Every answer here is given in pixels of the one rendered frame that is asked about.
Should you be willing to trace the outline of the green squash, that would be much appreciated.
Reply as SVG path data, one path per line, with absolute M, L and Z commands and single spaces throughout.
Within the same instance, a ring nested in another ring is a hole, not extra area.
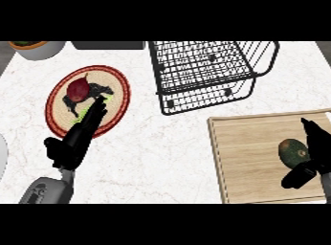
M 279 157 L 288 168 L 295 168 L 311 159 L 305 145 L 295 139 L 285 139 L 279 143 Z

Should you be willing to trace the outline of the pale wooden tray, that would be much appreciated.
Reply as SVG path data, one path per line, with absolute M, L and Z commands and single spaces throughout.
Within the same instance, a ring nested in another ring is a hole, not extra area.
M 221 202 L 297 203 L 323 199 L 320 182 L 285 189 L 280 179 L 289 168 L 280 162 L 279 143 L 307 138 L 302 120 L 331 133 L 331 108 L 238 117 L 208 118 Z

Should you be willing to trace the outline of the round red-rimmed woven placemat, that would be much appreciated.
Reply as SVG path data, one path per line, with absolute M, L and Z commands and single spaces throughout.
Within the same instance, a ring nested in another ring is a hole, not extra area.
M 68 85 L 86 78 L 88 97 L 72 102 L 66 97 Z M 121 71 L 106 65 L 86 66 L 74 71 L 55 85 L 46 104 L 46 122 L 52 133 L 63 138 L 72 125 L 83 120 L 87 108 L 97 97 L 105 98 L 108 113 L 103 116 L 93 137 L 103 135 L 119 122 L 130 102 L 130 85 Z

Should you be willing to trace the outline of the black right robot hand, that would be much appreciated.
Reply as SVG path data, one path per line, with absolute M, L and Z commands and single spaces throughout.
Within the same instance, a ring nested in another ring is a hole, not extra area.
M 331 172 L 331 134 L 313 121 L 301 119 L 301 123 L 307 134 L 304 145 L 311 159 L 289 169 L 280 180 L 285 189 L 299 189 L 317 175 Z

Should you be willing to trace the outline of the red beet with dark leaves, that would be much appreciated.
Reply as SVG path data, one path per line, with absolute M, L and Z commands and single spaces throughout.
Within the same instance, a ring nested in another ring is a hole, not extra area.
M 78 116 L 75 111 L 77 105 L 84 102 L 88 98 L 94 100 L 102 94 L 111 95 L 114 90 L 109 86 L 102 86 L 96 83 L 87 82 L 87 76 L 75 79 L 66 87 L 66 95 L 62 98 L 62 101 L 66 105 L 68 111 Z

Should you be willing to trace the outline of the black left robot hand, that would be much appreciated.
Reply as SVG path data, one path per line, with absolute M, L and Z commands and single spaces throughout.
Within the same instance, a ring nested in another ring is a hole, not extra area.
M 96 99 L 83 120 L 72 125 L 62 140 L 53 137 L 44 139 L 47 157 L 53 160 L 52 166 L 59 169 L 74 170 L 83 162 L 94 131 L 108 113 L 103 100 L 103 97 Z

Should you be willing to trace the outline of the grey pot with orange rim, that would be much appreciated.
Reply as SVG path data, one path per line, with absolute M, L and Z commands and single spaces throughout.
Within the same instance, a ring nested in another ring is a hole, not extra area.
M 13 41 L 9 41 L 9 45 L 27 60 L 44 60 L 60 52 L 65 42 L 40 41 L 37 43 L 28 42 L 25 45 L 16 45 Z

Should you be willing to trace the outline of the dark grey appliance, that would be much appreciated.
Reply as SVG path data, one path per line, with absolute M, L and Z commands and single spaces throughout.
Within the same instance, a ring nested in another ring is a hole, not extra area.
M 145 41 L 74 41 L 78 50 L 143 50 Z

